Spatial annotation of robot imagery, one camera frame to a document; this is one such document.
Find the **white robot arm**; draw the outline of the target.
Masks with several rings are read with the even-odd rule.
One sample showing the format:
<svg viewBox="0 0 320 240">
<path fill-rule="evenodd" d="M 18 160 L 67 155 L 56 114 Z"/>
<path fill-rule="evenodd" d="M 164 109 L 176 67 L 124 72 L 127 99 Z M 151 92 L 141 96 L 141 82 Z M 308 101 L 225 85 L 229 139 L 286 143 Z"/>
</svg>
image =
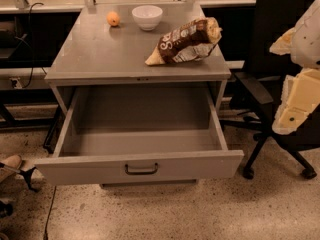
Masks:
<svg viewBox="0 0 320 240">
<path fill-rule="evenodd" d="M 296 76 L 285 77 L 281 104 L 272 125 L 275 133 L 288 135 L 320 105 L 320 0 L 314 1 L 269 51 L 277 55 L 289 54 L 291 61 L 301 67 Z"/>
</svg>

